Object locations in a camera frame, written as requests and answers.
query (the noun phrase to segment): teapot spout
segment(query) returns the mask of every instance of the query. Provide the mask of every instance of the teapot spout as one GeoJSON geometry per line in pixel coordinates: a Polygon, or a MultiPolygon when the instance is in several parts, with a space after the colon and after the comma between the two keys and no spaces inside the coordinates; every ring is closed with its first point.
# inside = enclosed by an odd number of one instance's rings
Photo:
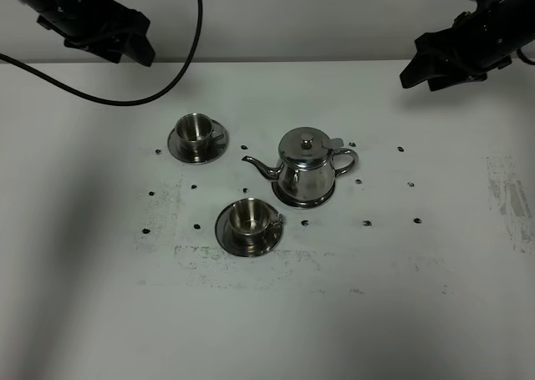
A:
{"type": "Polygon", "coordinates": [[[271,167],[267,167],[260,160],[257,160],[251,156],[245,156],[242,160],[254,165],[266,180],[276,181],[278,179],[278,175],[281,172],[280,167],[272,169],[271,167]]]}

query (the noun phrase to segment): stainless steel teapot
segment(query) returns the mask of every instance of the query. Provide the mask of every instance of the stainless steel teapot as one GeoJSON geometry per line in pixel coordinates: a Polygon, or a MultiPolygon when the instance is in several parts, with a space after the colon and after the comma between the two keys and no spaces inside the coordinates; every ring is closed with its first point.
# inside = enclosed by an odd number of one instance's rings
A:
{"type": "Polygon", "coordinates": [[[309,208],[324,203],[334,192],[336,177],[359,162],[359,156],[343,146],[343,140],[330,139],[319,129],[301,127],[292,129],[281,139],[276,168],[267,167],[250,156],[242,160],[255,165],[260,174],[272,181],[273,192],[282,202],[309,208]],[[348,155],[352,161],[335,169],[333,158],[339,155],[348,155]]]}

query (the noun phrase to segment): cup handle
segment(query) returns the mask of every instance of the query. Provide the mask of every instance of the cup handle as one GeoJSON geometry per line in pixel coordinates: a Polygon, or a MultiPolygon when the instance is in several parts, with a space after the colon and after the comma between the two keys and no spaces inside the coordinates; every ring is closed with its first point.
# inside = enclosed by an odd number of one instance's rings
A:
{"type": "Polygon", "coordinates": [[[221,140],[221,139],[223,139],[223,138],[225,138],[225,134],[223,134],[223,133],[221,133],[221,134],[214,134],[214,133],[212,133],[212,134],[211,134],[211,141],[212,141],[212,142],[217,142],[218,140],[221,140]]]}
{"type": "Polygon", "coordinates": [[[271,227],[274,227],[276,225],[283,225],[284,224],[284,216],[280,213],[272,215],[271,223],[269,224],[271,227]]]}
{"type": "Polygon", "coordinates": [[[337,149],[334,151],[334,156],[340,156],[340,155],[349,155],[351,156],[351,159],[353,159],[353,161],[349,163],[348,165],[346,165],[345,167],[342,167],[341,169],[336,169],[334,171],[335,177],[339,177],[342,174],[347,173],[348,171],[353,169],[353,167],[357,165],[357,163],[359,163],[359,155],[357,155],[357,153],[354,150],[341,148],[341,149],[337,149]]]}

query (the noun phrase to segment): stainless steel cup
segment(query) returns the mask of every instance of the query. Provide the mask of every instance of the stainless steel cup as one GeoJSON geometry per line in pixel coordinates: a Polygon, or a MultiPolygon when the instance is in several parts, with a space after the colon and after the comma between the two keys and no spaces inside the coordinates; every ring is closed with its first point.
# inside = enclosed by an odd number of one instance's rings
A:
{"type": "Polygon", "coordinates": [[[204,114],[188,114],[178,120],[175,126],[178,147],[186,152],[199,153],[207,150],[222,134],[214,134],[211,119],[204,114]]]}
{"type": "Polygon", "coordinates": [[[254,198],[235,202],[229,213],[232,235],[237,241],[247,245],[253,245],[274,226],[283,223],[282,215],[273,214],[266,202],[254,198]]]}

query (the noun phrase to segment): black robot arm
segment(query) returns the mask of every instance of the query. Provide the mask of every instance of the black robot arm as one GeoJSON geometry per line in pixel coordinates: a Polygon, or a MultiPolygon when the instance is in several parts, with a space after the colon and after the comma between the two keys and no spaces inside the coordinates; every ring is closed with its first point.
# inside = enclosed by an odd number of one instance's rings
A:
{"type": "Polygon", "coordinates": [[[484,81],[535,39],[535,0],[476,1],[477,10],[461,14],[452,28],[416,39],[416,56],[400,76],[403,88],[427,81],[434,91],[484,81]]]}
{"type": "Polygon", "coordinates": [[[64,45],[112,63],[122,55],[150,66],[154,49],[146,33],[150,21],[114,0],[19,0],[39,13],[38,23],[64,37],[64,45]]]}

